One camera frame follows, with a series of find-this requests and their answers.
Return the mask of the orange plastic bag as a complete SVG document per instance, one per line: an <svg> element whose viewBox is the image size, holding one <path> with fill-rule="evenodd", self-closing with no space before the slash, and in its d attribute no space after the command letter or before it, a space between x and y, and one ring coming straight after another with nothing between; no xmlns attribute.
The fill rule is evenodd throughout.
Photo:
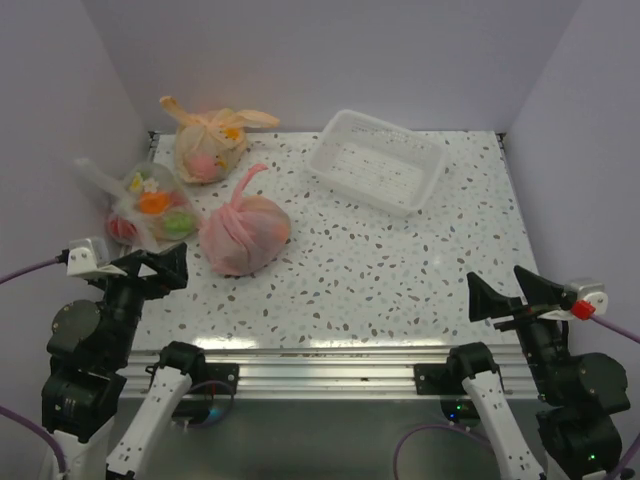
<svg viewBox="0 0 640 480"><path fill-rule="evenodd" d="M159 100L178 124L174 165L183 181L211 184L225 180L247 149L246 129L275 128L280 120L256 110L230 108L201 114L188 113L175 98Z"/></svg>

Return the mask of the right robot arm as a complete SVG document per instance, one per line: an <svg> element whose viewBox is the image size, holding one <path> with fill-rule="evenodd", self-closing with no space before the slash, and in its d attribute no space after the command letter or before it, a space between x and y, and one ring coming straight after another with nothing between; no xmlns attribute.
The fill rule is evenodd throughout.
<svg viewBox="0 0 640 480"><path fill-rule="evenodd" d="M569 322L603 321L604 285L589 279L560 285L521 266L514 274L518 297L469 273L469 319L492 319L496 330L515 332L538 398L549 407L536 415L546 461L538 462L524 439L486 344L459 345L441 364L415 365L417 394L439 397L450 430L479 422L503 479L635 478L629 464L639 446L624 449L612 420L630 408L624 367L604 353L573 355L568 346Z"/></svg>

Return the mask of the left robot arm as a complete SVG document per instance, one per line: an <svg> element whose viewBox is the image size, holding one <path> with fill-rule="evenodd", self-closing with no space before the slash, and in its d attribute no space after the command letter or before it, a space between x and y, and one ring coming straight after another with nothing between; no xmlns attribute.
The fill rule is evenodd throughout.
<svg viewBox="0 0 640 480"><path fill-rule="evenodd" d="M50 375L42 389L42 425L53 441L60 479L142 479L161 434L221 422L235 403L239 367L211 364L203 349L173 341L146 367L146 396L116 445L109 444L143 306L188 283L187 246L133 251L108 260L101 239L71 243L57 257L70 277L101 290L97 302L59 310L47 344Z"/></svg>

